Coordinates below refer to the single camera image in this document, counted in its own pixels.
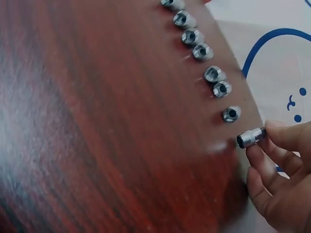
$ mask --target fingernail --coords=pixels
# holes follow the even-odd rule
[[[286,124],[279,120],[266,120],[264,123],[265,127],[276,128],[276,127],[284,127]]]

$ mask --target silver metal part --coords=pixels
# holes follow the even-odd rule
[[[227,83],[226,81],[217,82],[213,88],[214,96],[217,98],[224,97],[230,94],[231,91],[232,91],[232,86],[230,83]]]
[[[204,43],[204,36],[197,29],[195,29],[195,28],[188,28],[181,35],[181,40],[182,40],[182,42],[184,44],[186,44],[188,46],[196,46],[198,44]]]
[[[225,122],[235,122],[241,116],[241,108],[238,106],[230,106],[223,111],[223,119]]]
[[[172,11],[181,11],[185,8],[183,0],[161,0],[161,4]]]
[[[227,76],[219,67],[211,66],[206,69],[204,73],[204,78],[210,83],[216,83],[220,81],[225,81],[227,79]]]
[[[173,23],[182,28],[195,28],[196,27],[196,20],[195,18],[190,15],[187,11],[179,11],[173,18]]]
[[[237,136],[237,143],[240,148],[247,148],[260,140],[262,140],[267,135],[265,128],[255,128],[253,130],[246,131]]]
[[[195,59],[204,61],[212,59],[214,56],[214,51],[205,43],[195,46],[192,50],[192,54]]]

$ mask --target hand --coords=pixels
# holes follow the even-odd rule
[[[276,230],[311,233],[311,122],[286,127],[267,121],[266,130],[269,138],[246,150],[250,198]],[[272,161],[290,179],[280,176]]]

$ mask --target finger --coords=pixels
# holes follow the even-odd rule
[[[266,131],[272,142],[289,151],[303,152],[310,147],[311,123],[284,126],[279,121],[266,121]]]
[[[253,167],[248,169],[246,185],[254,206],[263,217],[266,217],[272,197],[264,188],[259,173]]]
[[[302,167],[302,161],[296,154],[276,146],[270,138],[258,144],[288,176],[293,176]]]
[[[278,174],[275,164],[258,145],[248,147],[246,154],[251,166],[258,171],[264,186],[272,195],[286,185],[288,179]]]

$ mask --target wooden table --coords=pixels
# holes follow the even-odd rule
[[[0,0],[3,232],[273,232],[232,140],[257,108],[207,9],[186,2],[208,62],[158,0]],[[223,99],[210,65],[233,85]],[[242,117],[225,124],[230,105]]]

